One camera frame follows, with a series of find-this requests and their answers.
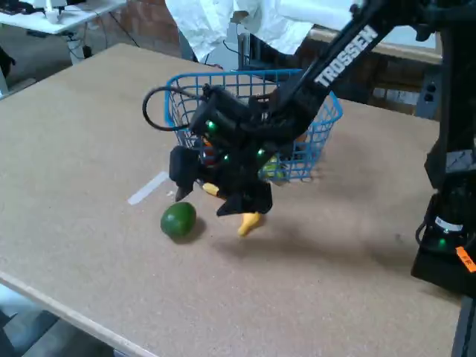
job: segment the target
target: blue wire basket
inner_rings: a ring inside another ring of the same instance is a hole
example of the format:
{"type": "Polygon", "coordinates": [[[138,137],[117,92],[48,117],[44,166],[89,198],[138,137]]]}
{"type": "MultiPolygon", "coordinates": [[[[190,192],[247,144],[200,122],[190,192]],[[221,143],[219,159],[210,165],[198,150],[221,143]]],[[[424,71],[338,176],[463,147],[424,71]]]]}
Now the blue wire basket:
{"type": "MultiPolygon", "coordinates": [[[[223,86],[238,98],[247,101],[251,95],[268,94],[299,70],[233,71],[217,73],[190,73],[173,77],[168,86],[180,87],[202,95],[202,86],[223,86]]],[[[197,99],[179,93],[165,95],[165,121],[169,126],[189,123],[199,105],[197,99]]],[[[263,166],[260,177],[269,181],[289,181],[311,177],[312,168],[321,156],[334,123],[342,116],[342,108],[334,93],[330,93],[307,132],[295,142],[292,154],[276,154],[263,166]]],[[[184,129],[176,132],[180,145],[200,151],[202,162],[213,165],[213,148],[201,138],[184,129]]]]}

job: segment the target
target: white tape strip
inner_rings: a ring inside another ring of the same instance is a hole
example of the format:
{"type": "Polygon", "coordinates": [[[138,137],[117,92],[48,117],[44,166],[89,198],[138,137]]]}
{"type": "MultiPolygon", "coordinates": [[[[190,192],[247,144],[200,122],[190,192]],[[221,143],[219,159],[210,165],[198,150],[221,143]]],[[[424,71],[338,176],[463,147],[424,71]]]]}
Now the white tape strip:
{"type": "Polygon", "coordinates": [[[142,187],[139,191],[134,193],[130,199],[128,199],[128,203],[130,205],[136,205],[143,199],[145,199],[152,191],[154,191],[162,182],[169,178],[169,174],[162,171],[152,180],[150,180],[144,187],[142,187]]]}

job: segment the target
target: white desk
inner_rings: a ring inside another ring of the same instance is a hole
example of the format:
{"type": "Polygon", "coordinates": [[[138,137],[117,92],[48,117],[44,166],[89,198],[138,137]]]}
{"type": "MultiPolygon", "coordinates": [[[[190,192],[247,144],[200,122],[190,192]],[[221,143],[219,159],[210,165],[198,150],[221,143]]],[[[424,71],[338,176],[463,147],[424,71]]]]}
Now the white desk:
{"type": "MultiPolygon", "coordinates": [[[[95,17],[104,13],[110,13],[117,10],[119,7],[124,7],[127,0],[88,0],[79,5],[67,6],[65,11],[61,13],[59,22],[57,24],[50,23],[44,13],[32,13],[30,15],[7,15],[0,13],[0,24],[16,26],[25,28],[27,30],[34,30],[52,35],[58,35],[65,31],[72,31],[78,26],[85,24],[95,17]]],[[[79,62],[83,57],[83,49],[80,46],[80,40],[68,40],[68,47],[70,49],[71,61],[79,62]]],[[[12,94],[8,91],[3,73],[0,71],[0,99],[7,94],[12,94]]]]}

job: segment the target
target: toy fruit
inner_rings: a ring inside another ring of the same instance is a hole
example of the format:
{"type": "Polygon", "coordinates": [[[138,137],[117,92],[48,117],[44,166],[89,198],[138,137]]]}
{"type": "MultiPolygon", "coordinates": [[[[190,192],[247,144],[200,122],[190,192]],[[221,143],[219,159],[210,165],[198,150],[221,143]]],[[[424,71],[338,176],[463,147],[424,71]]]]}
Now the toy fruit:
{"type": "Polygon", "coordinates": [[[241,227],[238,228],[238,234],[241,237],[245,237],[248,233],[250,233],[253,228],[256,228],[261,220],[261,214],[256,213],[243,213],[242,214],[242,224],[241,227]]]}
{"type": "Polygon", "coordinates": [[[188,202],[177,202],[162,215],[161,230],[171,239],[178,239],[190,233],[195,221],[195,208],[188,202]]]}
{"type": "Polygon", "coordinates": [[[206,182],[203,184],[202,188],[206,193],[218,197],[219,188],[214,184],[209,184],[208,182],[206,182]]]}
{"type": "Polygon", "coordinates": [[[263,166],[264,173],[268,178],[274,178],[275,181],[285,181],[286,174],[284,170],[286,168],[280,165],[276,156],[273,156],[269,161],[263,166]]]}

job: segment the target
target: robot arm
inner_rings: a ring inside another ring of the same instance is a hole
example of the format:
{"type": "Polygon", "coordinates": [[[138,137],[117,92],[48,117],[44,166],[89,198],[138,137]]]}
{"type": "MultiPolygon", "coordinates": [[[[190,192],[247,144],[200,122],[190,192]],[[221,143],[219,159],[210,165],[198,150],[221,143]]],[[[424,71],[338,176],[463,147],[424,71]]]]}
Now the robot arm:
{"type": "Polygon", "coordinates": [[[174,148],[170,178],[179,188],[176,198],[183,199],[194,181],[202,180],[215,184],[226,198],[219,216],[267,213],[272,206],[271,187],[259,179],[260,168],[277,152],[288,152],[307,130],[335,80],[349,73],[396,26],[414,27],[418,40],[440,31],[442,119],[440,136],[425,163],[437,192],[416,232],[420,248],[412,274],[476,296],[472,275],[476,264],[470,269],[457,256],[463,249],[476,257],[476,1],[369,0],[351,11],[352,21],[325,53],[271,94],[243,103],[222,87],[204,86],[188,129],[211,143],[215,164],[204,165],[197,150],[174,148]]]}

